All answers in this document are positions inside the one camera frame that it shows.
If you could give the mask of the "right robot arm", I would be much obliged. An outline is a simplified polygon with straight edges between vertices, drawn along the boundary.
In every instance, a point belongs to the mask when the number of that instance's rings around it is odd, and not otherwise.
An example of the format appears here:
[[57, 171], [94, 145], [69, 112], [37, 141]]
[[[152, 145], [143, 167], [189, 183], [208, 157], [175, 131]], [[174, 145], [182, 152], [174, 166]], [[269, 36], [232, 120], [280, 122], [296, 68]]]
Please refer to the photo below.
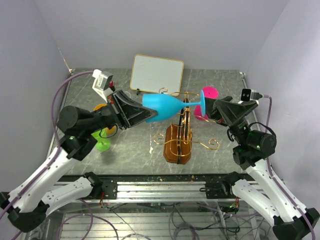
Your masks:
[[254, 208], [272, 227], [279, 240], [301, 240], [308, 234], [315, 239], [314, 228], [320, 219], [315, 208], [308, 208], [299, 201], [273, 170], [269, 156], [275, 153], [277, 136], [265, 127], [267, 132], [252, 130], [246, 116], [259, 105], [257, 100], [232, 102], [231, 97], [201, 100], [201, 113], [210, 120], [227, 127], [230, 141], [237, 142], [233, 148], [233, 160], [260, 186], [262, 192], [240, 176], [229, 173], [220, 186], [226, 198], [234, 195]]

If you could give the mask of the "gold framed whiteboard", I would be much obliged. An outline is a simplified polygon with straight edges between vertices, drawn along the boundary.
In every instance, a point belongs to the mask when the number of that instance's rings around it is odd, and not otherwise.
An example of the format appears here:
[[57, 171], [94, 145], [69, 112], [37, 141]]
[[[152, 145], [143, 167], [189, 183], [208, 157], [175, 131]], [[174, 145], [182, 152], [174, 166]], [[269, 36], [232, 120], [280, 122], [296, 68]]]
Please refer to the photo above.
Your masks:
[[130, 89], [158, 93], [164, 88], [177, 96], [181, 89], [184, 62], [177, 59], [137, 54], [134, 57]]

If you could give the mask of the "pink wine glass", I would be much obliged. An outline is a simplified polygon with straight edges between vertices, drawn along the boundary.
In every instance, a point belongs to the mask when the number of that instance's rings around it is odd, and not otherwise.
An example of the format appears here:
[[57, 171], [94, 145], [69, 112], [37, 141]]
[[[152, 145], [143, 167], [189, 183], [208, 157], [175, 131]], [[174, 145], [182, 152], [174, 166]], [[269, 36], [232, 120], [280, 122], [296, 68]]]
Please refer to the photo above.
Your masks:
[[[202, 90], [205, 98], [216, 99], [219, 96], [218, 90], [212, 86], [205, 86]], [[206, 121], [209, 119], [207, 115], [201, 115], [201, 107], [199, 105], [195, 107], [193, 114], [199, 121]]]

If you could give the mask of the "orange wine glass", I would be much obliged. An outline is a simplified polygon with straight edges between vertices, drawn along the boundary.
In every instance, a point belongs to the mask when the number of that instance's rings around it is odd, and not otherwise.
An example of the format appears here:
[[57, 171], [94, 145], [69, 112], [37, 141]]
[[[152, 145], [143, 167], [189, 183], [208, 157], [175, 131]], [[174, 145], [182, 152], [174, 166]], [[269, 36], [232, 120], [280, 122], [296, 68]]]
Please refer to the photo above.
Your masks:
[[[97, 110], [99, 110], [99, 109], [101, 109], [102, 107], [105, 107], [105, 106], [106, 106], [105, 103], [101, 103], [101, 104], [96, 105], [93, 110], [97, 111]], [[107, 137], [111, 137], [116, 132], [117, 132], [117, 127], [115, 125], [112, 126], [112, 127], [106, 127], [105, 128], [105, 133], [106, 133]]]

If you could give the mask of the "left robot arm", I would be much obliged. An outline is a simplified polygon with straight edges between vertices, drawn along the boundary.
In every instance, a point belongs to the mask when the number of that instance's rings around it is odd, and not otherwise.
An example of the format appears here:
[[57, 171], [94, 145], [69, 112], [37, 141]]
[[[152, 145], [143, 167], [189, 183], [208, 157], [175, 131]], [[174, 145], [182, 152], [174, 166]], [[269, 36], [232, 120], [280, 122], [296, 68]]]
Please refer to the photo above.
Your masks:
[[130, 99], [122, 90], [108, 96], [109, 103], [95, 111], [65, 106], [57, 127], [64, 133], [45, 162], [20, 186], [1, 192], [0, 207], [11, 224], [23, 233], [37, 228], [47, 216], [70, 202], [98, 198], [104, 184], [93, 172], [75, 182], [52, 190], [51, 187], [95, 147], [93, 133], [105, 128], [132, 128], [157, 116], [157, 111]]

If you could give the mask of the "green wine glass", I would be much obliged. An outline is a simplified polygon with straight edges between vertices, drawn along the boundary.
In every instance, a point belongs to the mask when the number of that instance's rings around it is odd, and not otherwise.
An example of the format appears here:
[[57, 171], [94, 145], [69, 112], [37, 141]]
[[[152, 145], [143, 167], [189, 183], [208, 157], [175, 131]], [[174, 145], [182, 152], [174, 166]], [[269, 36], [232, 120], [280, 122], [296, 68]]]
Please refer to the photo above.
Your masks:
[[95, 147], [100, 152], [107, 151], [111, 146], [111, 141], [107, 138], [106, 129], [101, 129], [91, 134], [97, 141]]

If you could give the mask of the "red black stamp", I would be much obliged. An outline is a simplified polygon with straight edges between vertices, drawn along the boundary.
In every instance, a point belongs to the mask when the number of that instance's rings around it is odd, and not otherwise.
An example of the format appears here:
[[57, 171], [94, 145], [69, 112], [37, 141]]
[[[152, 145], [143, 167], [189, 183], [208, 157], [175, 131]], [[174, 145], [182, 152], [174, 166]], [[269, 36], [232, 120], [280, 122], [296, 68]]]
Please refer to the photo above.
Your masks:
[[115, 86], [114, 86], [114, 82], [111, 81], [109, 84], [109, 88], [114, 92], [116, 90]]

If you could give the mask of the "blue wine glass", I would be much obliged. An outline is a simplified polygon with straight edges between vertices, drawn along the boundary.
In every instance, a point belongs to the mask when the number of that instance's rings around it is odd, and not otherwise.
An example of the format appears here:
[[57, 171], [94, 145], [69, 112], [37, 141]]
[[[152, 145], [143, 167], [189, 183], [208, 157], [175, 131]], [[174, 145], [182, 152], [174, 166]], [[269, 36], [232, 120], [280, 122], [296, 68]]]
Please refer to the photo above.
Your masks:
[[142, 106], [155, 110], [156, 116], [146, 120], [147, 123], [161, 122], [170, 119], [181, 109], [189, 106], [200, 106], [201, 116], [206, 114], [206, 102], [204, 91], [200, 91], [200, 102], [183, 102], [174, 96], [162, 93], [144, 94], [142, 97]]

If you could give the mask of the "aluminium frame rail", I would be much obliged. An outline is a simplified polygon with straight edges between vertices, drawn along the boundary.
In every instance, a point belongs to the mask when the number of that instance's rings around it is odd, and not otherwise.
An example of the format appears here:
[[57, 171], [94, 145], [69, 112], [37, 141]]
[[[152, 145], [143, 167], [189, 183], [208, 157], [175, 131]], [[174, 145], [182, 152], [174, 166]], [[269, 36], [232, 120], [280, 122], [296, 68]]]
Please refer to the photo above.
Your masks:
[[234, 195], [226, 195], [218, 190], [219, 184], [210, 187], [205, 181], [158, 181], [158, 182], [108, 182], [97, 197], [90, 199], [105, 203], [160, 203], [160, 202], [202, 202], [214, 200], [234, 200]]

